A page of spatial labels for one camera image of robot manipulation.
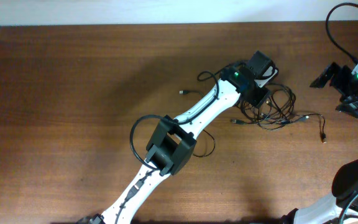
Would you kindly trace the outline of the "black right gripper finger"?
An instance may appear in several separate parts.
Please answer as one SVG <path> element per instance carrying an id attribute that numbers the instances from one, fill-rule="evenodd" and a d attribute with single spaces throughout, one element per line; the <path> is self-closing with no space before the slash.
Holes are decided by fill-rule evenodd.
<path id="1" fill-rule="evenodd" d="M 340 102 L 341 103 L 336 106 L 336 111 L 358 118 L 358 101 L 350 103 L 349 98 L 342 96 Z"/>
<path id="2" fill-rule="evenodd" d="M 321 75 L 310 84 L 310 88 L 324 88 L 327 82 L 330 81 L 330 79 L 332 79 L 332 77 L 337 74 L 339 70 L 340 66 L 333 62 L 331 65 L 326 67 Z"/>

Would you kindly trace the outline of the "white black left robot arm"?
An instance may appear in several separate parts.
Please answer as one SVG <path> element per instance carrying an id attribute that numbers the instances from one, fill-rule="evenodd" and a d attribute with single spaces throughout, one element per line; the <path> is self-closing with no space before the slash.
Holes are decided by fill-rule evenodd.
<path id="1" fill-rule="evenodd" d="M 269 95 L 265 84 L 277 73 L 274 62 L 257 51 L 250 59 L 230 63 L 215 73 L 202 71 L 198 80 L 211 78 L 215 85 L 183 114 L 175 118 L 154 114 L 140 117 L 131 128 L 130 141 L 134 140 L 135 129 L 141 121 L 158 120 L 147 143 L 145 158 L 139 156 L 133 144 L 130 145 L 132 153 L 142 164 L 140 170 L 109 208 L 83 217 L 79 223 L 130 223 L 155 188 L 186 165 L 205 127 L 240 99 L 259 107 Z"/>

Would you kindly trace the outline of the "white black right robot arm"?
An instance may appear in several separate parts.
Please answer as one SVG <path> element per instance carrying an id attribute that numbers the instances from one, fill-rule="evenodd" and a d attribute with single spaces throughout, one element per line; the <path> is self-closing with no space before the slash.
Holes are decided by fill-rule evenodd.
<path id="1" fill-rule="evenodd" d="M 332 63 L 310 87 L 325 84 L 341 94 L 336 109 L 358 118 L 358 65 L 351 69 Z M 296 208 L 281 217 L 280 223 L 357 223 L 358 222 L 358 159 L 344 164 L 334 176 L 331 193 L 305 208 Z"/>

